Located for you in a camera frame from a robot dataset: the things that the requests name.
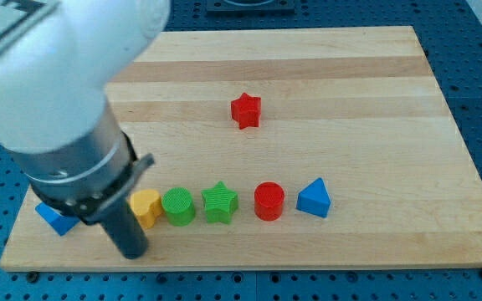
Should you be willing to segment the silver cylindrical tool flange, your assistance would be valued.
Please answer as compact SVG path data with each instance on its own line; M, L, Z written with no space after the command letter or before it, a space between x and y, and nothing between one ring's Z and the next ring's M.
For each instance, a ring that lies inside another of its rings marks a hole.
M41 201L88 225L122 209L141 175L154 164L151 154L136 155L109 105L90 130L67 145L38 154L10 154Z

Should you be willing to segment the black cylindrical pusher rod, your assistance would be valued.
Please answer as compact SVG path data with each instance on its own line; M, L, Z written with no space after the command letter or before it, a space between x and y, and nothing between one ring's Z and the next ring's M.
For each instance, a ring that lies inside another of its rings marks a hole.
M148 249L148 239L124 198L104 202L99 222L124 258L136 259Z

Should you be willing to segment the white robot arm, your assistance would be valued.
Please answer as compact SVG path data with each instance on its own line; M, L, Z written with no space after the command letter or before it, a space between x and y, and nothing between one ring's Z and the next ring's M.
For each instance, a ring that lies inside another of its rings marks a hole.
M100 224L133 259L148 241L126 197L138 156L105 86L166 27L168 0L0 1L0 145L47 206Z

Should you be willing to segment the blue block behind arm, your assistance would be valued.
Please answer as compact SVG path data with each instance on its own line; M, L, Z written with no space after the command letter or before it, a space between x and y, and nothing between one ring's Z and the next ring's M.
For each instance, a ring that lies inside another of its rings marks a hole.
M80 219L78 217L67 217L41 202L35 207L35 211L53 228L59 235L64 236L72 230Z

